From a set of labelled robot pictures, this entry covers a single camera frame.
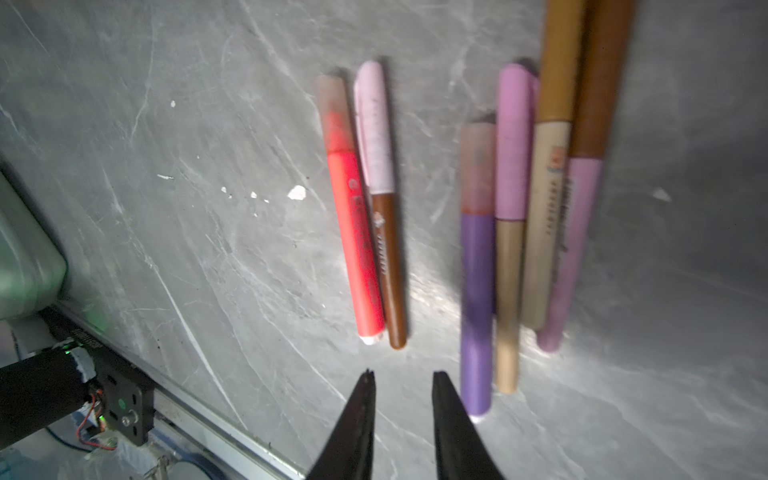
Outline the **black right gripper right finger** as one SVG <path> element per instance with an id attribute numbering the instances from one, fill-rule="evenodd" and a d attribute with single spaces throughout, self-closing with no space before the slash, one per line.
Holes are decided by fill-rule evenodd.
<path id="1" fill-rule="evenodd" d="M 503 479 L 449 375 L 433 374 L 432 405 L 438 479 Z"/>

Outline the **pink cap brown pen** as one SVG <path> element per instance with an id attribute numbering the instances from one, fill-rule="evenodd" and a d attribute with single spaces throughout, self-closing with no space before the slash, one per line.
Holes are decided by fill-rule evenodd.
<path id="1" fill-rule="evenodd" d="M 389 102 L 380 62 L 368 60 L 360 66 L 353 84 L 353 100 L 389 343 L 401 350 L 407 344 L 408 325 Z"/>

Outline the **beige capybara pen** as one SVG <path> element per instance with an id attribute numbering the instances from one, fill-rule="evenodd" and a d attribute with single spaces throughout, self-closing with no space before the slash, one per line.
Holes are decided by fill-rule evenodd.
<path id="1" fill-rule="evenodd" d="M 521 323 L 534 331 L 543 328 L 548 315 L 586 5 L 546 3 L 520 312 Z"/>

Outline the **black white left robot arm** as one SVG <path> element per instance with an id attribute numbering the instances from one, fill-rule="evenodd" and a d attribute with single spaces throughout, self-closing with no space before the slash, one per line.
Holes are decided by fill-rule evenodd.
<path id="1" fill-rule="evenodd" d="M 96 377 L 82 347 L 52 348 L 1 369 L 3 449 L 79 410 Z"/>

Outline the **brown lilac pen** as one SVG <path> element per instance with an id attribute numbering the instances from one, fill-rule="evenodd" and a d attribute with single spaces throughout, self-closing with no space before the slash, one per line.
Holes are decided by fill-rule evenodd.
<path id="1" fill-rule="evenodd" d="M 585 44 L 561 210 L 557 274 L 548 318 L 536 333 L 544 352 L 559 349 L 577 285 L 597 196 L 636 3 L 589 1 Z"/>

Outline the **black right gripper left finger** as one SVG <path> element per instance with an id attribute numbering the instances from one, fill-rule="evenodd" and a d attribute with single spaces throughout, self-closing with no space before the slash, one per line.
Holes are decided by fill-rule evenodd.
<path id="1" fill-rule="evenodd" d="M 306 479 L 370 480 L 374 459 L 375 374 L 360 375 Z"/>

